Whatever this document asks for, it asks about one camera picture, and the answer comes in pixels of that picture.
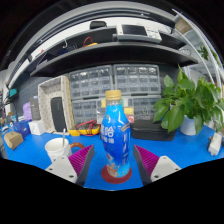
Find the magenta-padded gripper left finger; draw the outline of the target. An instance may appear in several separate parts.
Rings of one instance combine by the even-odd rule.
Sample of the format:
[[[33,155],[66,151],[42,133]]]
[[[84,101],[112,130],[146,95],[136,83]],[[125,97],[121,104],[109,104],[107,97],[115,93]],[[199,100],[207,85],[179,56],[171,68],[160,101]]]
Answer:
[[[76,185],[84,186],[94,154],[94,146],[89,145],[69,157],[60,156],[47,171]]]

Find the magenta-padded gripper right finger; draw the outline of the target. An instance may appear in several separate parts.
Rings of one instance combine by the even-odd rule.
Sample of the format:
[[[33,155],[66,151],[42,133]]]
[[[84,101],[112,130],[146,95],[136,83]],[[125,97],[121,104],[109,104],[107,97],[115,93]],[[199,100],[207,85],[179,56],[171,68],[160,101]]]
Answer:
[[[138,145],[133,147],[133,155],[138,165],[143,185],[148,185],[180,170],[180,167],[169,157],[157,156]]]

